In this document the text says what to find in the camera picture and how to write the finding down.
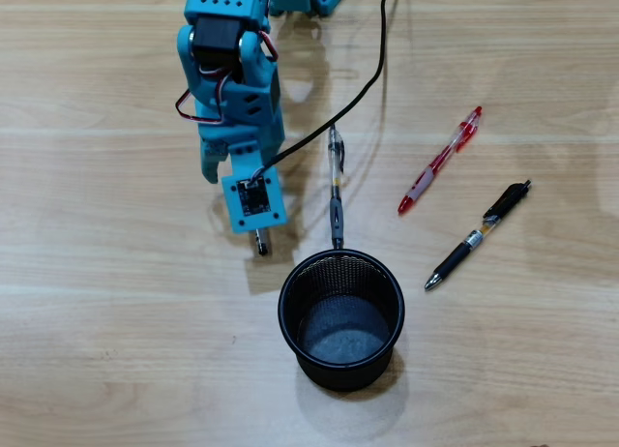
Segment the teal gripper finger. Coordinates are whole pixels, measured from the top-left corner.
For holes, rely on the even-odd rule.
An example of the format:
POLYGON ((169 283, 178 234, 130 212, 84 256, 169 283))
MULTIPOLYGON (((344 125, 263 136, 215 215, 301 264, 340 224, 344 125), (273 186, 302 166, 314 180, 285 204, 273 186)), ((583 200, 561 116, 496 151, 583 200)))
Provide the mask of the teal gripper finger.
POLYGON ((218 167, 228 156, 228 145, 220 139, 201 139, 202 175, 210 184, 219 181, 218 167))

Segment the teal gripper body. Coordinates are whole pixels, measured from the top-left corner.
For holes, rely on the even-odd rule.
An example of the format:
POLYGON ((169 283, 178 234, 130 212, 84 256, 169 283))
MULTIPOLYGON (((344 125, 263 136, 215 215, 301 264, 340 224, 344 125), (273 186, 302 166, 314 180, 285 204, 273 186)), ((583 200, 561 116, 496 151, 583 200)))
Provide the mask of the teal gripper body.
POLYGON ((265 126, 200 124, 198 135, 200 155, 204 161, 225 161, 229 155, 243 155, 248 146, 272 157, 284 141, 283 125, 279 122, 265 126))

